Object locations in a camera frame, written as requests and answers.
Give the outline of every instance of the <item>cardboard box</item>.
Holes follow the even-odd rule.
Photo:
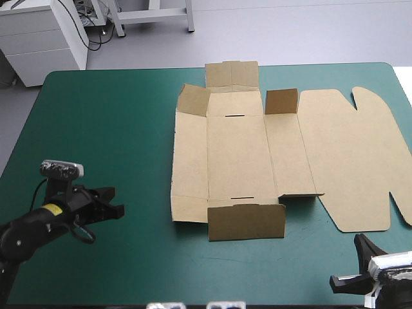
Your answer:
[[[186,84],[178,99],[173,221],[211,223],[209,207],[258,204],[278,209],[280,196],[321,195],[310,174],[296,114],[283,114],[297,108],[297,90],[275,92],[274,98],[287,99],[285,108],[269,100],[266,115],[256,62],[207,64],[206,74],[207,88]],[[269,210],[267,215],[282,226],[277,237],[283,237],[285,217],[279,221]],[[273,231],[267,237],[274,237]]]
[[[173,221],[209,222],[210,240],[283,237],[278,198],[320,196],[341,231],[386,230],[391,192],[412,224],[411,153],[379,96],[354,88],[356,110],[334,89],[274,90],[263,112],[258,76],[256,62],[206,64],[207,87],[183,87]]]

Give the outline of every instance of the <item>cabinet drawer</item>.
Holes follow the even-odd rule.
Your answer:
[[[0,15],[0,36],[60,29],[51,10]]]
[[[6,58],[27,87],[43,85],[50,72],[79,69],[69,49],[24,53]]]
[[[68,47],[61,30],[5,35],[0,37],[0,49],[5,55],[59,50]]]

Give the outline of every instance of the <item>yellow label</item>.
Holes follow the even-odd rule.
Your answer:
[[[46,205],[43,205],[41,208],[47,209],[55,217],[63,212],[62,209],[59,206],[57,206],[56,204],[46,204]]]

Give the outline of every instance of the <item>green table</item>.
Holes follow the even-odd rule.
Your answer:
[[[339,232],[319,200],[286,201],[285,239],[209,243],[206,225],[171,221],[176,99],[184,82],[204,80],[202,68],[48,76],[0,179],[1,221],[28,210],[45,158],[84,164],[86,186],[116,186],[126,216],[91,226],[93,246],[66,235],[40,249],[21,267],[10,303],[362,303],[330,290],[329,276],[357,273],[357,258],[354,234]],[[262,94],[337,88],[349,100],[353,86],[366,87],[389,104],[412,148],[412,109],[387,64],[266,66],[260,86]],[[411,229],[391,214],[389,231],[368,236],[390,252],[410,250]]]

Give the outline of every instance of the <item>gray floor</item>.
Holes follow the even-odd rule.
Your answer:
[[[192,0],[184,21],[126,26],[127,36],[90,52],[88,69],[383,61],[412,66],[412,0]],[[119,0],[123,10],[144,1]],[[184,0],[164,0],[174,7]],[[0,89],[0,173],[40,88]]]

